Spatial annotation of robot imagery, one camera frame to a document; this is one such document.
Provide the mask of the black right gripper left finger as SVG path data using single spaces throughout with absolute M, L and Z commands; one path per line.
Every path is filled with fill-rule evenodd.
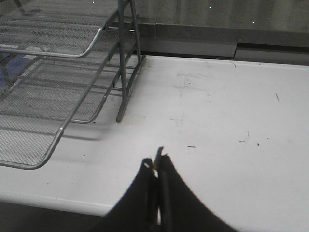
M 153 162 L 145 158 L 125 194 L 90 231 L 150 232 L 153 229 L 150 206 L 153 177 Z

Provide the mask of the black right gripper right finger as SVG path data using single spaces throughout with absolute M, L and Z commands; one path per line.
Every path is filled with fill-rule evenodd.
M 178 174 L 171 158 L 162 151 L 160 147 L 155 157 L 161 231 L 235 232 L 196 197 Z

